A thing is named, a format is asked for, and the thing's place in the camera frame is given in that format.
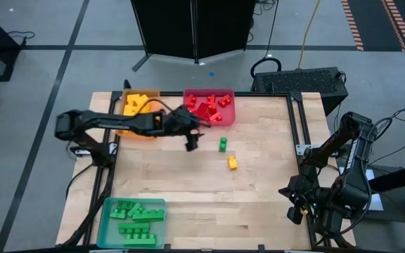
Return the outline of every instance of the yellow lego brick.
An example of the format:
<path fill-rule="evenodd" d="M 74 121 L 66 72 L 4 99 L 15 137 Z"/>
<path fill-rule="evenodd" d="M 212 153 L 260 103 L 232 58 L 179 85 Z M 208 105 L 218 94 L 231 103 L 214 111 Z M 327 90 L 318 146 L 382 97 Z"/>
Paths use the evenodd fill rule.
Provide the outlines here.
<path fill-rule="evenodd" d="M 136 108 L 133 108 L 130 105 L 125 105 L 124 106 L 124 112 L 123 112 L 124 116 L 134 116 L 136 113 L 137 113 Z"/>
<path fill-rule="evenodd" d="M 228 163 L 231 170 L 237 169 L 237 160 L 233 156 L 228 157 Z"/>
<path fill-rule="evenodd" d="M 130 104 L 130 102 L 138 102 L 140 99 L 140 94 L 132 94 L 132 95 L 127 95 L 127 103 Z"/>

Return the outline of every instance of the yellow cable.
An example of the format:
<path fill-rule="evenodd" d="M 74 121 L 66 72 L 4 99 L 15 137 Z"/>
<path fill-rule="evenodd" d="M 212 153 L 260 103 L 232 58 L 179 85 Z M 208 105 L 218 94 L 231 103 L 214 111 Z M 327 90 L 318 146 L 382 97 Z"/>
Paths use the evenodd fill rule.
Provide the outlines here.
<path fill-rule="evenodd" d="M 302 54 L 304 53 L 304 48 L 306 47 L 307 34 L 309 33 L 310 26 L 312 25 L 312 21 L 314 20 L 315 13 L 316 13 L 316 10 L 318 10 L 318 6 L 320 5 L 320 2 L 321 2 L 321 0 L 318 0 L 316 2 L 314 12 L 312 13 L 312 17 L 310 18 L 310 21 L 309 21 L 309 25 L 307 25 L 306 33 L 304 34 L 304 41 L 302 41 L 300 62 L 298 63 L 298 68 L 301 68 Z"/>

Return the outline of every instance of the green lego brick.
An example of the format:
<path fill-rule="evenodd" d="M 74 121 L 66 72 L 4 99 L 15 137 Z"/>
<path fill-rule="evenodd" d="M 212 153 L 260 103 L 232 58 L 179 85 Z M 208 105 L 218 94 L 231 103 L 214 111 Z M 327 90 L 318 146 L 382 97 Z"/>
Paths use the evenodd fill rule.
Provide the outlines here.
<path fill-rule="evenodd" d="M 221 137 L 219 139 L 219 152 L 226 152 L 227 145 L 228 139 L 226 137 Z"/>
<path fill-rule="evenodd" d="M 150 228 L 149 223 L 119 223 L 118 228 Z"/>
<path fill-rule="evenodd" d="M 134 203 L 130 201 L 117 201 L 117 208 L 118 209 L 132 209 Z"/>
<path fill-rule="evenodd" d="M 143 210 L 135 212 L 132 216 L 132 219 L 135 222 L 147 222 L 147 221 L 164 221 L 165 220 L 165 211 L 163 209 L 159 210 Z"/>
<path fill-rule="evenodd" d="M 110 213 L 109 217 L 114 219 L 126 219 L 127 218 L 126 210 L 114 208 L 114 210 L 112 210 L 112 212 Z"/>
<path fill-rule="evenodd" d="M 132 215 L 134 215 L 137 210 L 143 211 L 143 207 L 141 206 L 140 203 L 135 203 L 132 209 L 129 210 L 129 212 L 127 213 L 127 216 L 132 217 Z"/>
<path fill-rule="evenodd" d="M 155 234 L 127 234 L 124 240 L 125 245 L 155 245 Z"/>

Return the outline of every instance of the plastic tray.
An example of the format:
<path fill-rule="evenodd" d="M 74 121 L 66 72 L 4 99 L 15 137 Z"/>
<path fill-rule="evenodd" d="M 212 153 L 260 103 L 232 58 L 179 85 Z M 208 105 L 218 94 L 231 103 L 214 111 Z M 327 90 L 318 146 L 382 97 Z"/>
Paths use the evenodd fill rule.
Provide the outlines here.
<path fill-rule="evenodd" d="M 164 221 L 154 221 L 150 223 L 150 233 L 154 233 L 157 238 L 154 247 L 135 247 L 124 245 L 125 235 L 118 232 L 119 223 L 133 223 L 129 217 L 127 219 L 113 219 L 109 215 L 113 208 L 117 206 L 117 201 L 138 202 L 145 209 L 163 209 L 165 211 Z M 103 213 L 101 214 L 101 222 L 99 223 L 98 239 L 96 244 L 102 248 L 140 248 L 140 249 L 162 249 L 165 243 L 165 222 L 167 220 L 167 203 L 163 199 L 135 199 L 108 197 L 104 200 Z"/>
<path fill-rule="evenodd" d="M 186 89 L 184 91 L 184 105 L 186 104 L 186 99 L 189 95 L 194 95 L 196 97 L 195 110 L 198 109 L 198 106 L 204 102 L 207 102 L 207 97 L 214 94 L 215 95 L 215 104 L 217 105 L 217 111 L 219 111 L 223 117 L 222 121 L 210 122 L 212 126 L 231 126 L 236 120 L 236 102 L 234 91 L 231 89 Z M 218 105 L 218 100 L 225 96 L 231 96 L 231 104 L 227 105 L 225 108 Z"/>
<path fill-rule="evenodd" d="M 127 95 L 132 94 L 147 95 L 149 99 L 160 97 L 160 91 L 157 89 L 125 89 L 123 91 L 123 97 L 121 99 L 121 106 L 118 110 L 119 115 L 123 115 L 124 113 L 124 106 L 127 104 Z M 155 112 L 162 109 L 162 105 L 155 101 L 150 102 L 149 105 L 150 105 L 150 112 Z M 117 130 L 115 131 L 115 133 L 120 137 L 129 137 L 139 140 L 154 140 L 153 137 L 138 136 L 130 131 L 125 130 Z"/>

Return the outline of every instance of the yellow bin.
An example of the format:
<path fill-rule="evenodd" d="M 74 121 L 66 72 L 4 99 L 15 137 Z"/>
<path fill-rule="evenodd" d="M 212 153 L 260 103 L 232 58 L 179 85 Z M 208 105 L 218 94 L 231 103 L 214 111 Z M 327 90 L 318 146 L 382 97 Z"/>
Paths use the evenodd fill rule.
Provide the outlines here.
<path fill-rule="evenodd" d="M 124 106 L 127 105 L 127 95 L 134 95 L 134 94 L 138 94 L 140 96 L 147 95 L 148 99 L 160 97 L 160 91 L 157 89 L 125 89 L 123 91 L 123 97 L 121 98 L 121 106 L 118 110 L 119 115 L 123 115 L 123 113 L 124 113 Z M 149 106 L 150 106 L 150 112 L 156 112 L 156 111 L 162 109 L 162 105 L 156 101 L 149 102 Z M 132 133 L 131 131 L 126 131 L 126 130 L 117 130 L 115 133 L 117 135 L 119 135 L 120 137 L 145 139 L 145 140 L 154 139 L 153 137 L 139 136 L 139 135 Z"/>

